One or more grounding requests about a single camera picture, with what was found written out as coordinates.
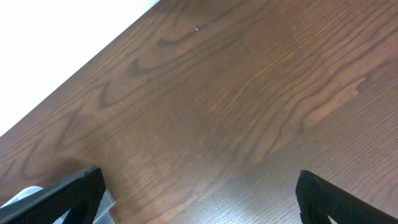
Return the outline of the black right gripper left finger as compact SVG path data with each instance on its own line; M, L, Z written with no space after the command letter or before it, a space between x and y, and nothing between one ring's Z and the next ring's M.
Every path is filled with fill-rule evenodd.
M1 208L1 223L93 223L106 190L102 171L83 169L32 195Z

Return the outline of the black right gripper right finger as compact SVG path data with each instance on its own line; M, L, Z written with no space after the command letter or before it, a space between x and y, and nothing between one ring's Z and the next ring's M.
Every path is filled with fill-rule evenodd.
M301 170L295 188L304 224L397 223L392 217L308 170Z

